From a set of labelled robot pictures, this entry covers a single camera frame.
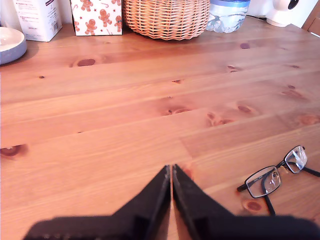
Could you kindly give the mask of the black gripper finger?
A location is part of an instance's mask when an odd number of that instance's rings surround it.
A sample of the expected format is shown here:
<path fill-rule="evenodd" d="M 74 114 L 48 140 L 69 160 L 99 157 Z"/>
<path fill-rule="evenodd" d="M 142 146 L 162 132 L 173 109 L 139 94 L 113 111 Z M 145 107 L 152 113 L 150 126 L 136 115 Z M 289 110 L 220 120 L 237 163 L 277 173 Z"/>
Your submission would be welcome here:
<path fill-rule="evenodd" d="M 210 219 L 234 215 L 207 195 L 178 165 L 172 166 L 173 198 L 194 240 L 211 240 Z"/>
<path fill-rule="evenodd" d="M 171 201 L 170 166 L 165 165 L 142 191 L 116 211 L 116 240 L 153 240 Z"/>

